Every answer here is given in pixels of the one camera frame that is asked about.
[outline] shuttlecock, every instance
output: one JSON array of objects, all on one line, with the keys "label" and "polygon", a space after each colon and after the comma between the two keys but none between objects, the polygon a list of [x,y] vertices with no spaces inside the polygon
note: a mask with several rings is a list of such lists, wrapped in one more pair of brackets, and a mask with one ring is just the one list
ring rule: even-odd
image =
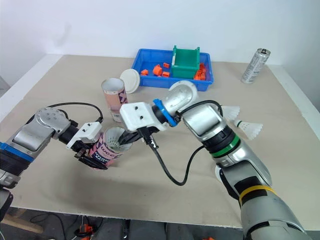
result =
[{"label": "shuttlecock", "polygon": [[261,123],[245,122],[239,119],[234,120],[233,124],[237,128],[241,129],[249,140],[253,140],[260,133],[262,127],[264,126]]},{"label": "shuttlecock", "polygon": [[112,128],[109,128],[106,131],[106,144],[108,147],[110,147],[115,152],[125,152],[131,148],[132,143],[120,145],[119,138],[124,133],[125,129],[119,126],[115,126]]},{"label": "shuttlecock", "polygon": [[[235,120],[240,112],[239,106],[223,106],[222,105],[221,108],[222,108],[223,118],[230,122]],[[218,111],[218,106],[215,105],[214,109]]]}]

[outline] table surface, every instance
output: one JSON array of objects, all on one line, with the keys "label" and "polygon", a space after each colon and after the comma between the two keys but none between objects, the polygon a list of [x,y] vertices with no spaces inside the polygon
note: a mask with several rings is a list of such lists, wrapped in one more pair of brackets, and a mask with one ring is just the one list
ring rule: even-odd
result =
[{"label": "table surface", "polygon": [[[104,129],[112,121],[101,82],[118,77],[133,59],[63,56],[0,123],[0,139],[8,139],[39,108],[61,102],[88,102],[104,114]],[[240,82],[244,63],[213,62],[215,82],[202,99],[240,106],[239,118],[262,123],[262,132],[246,141],[268,167],[273,188],[307,230],[320,228],[320,141],[281,84],[265,67],[254,84]],[[168,89],[139,87],[129,102],[162,98]],[[98,113],[86,106],[66,106],[80,125]],[[246,140],[238,129],[236,133]],[[171,174],[182,179],[192,152],[201,144],[181,123],[154,134]],[[57,141],[23,173],[12,190],[13,206],[50,212],[85,214],[186,224],[241,227],[240,209],[214,174],[214,161],[205,150],[193,160],[187,184],[174,185],[152,151],[136,142],[107,171],[80,163]]]}]

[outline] pink container label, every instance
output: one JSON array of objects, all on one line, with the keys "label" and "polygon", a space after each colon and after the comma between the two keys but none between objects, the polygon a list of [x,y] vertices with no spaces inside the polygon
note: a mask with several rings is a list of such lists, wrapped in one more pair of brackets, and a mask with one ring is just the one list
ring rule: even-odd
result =
[{"label": "pink container label", "polygon": [[107,146],[105,141],[105,133],[101,134],[99,140],[89,150],[89,155],[108,167],[114,162],[115,159],[119,158],[122,153],[114,152]]}]

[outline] green ring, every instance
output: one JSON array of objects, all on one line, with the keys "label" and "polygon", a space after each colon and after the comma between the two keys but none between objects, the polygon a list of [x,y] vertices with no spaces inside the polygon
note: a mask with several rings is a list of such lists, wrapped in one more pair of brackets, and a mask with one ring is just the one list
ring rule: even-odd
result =
[{"label": "green ring", "polygon": [[233,140],[230,142],[230,144],[228,146],[226,146],[225,148],[221,149],[220,151],[211,153],[212,157],[218,158],[219,156],[222,156],[222,155],[226,154],[231,149],[233,149],[238,144],[239,141],[240,141],[240,138],[237,135],[235,135],[235,137],[233,138]]}]

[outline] white lid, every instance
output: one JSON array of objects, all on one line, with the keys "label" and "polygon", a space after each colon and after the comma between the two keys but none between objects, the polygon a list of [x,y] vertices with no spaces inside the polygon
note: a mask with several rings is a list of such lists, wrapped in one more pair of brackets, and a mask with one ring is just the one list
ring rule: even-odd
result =
[{"label": "white lid", "polygon": [[124,70],[120,75],[120,79],[124,81],[124,88],[127,94],[132,94],[139,87],[140,75],[132,68]]}]

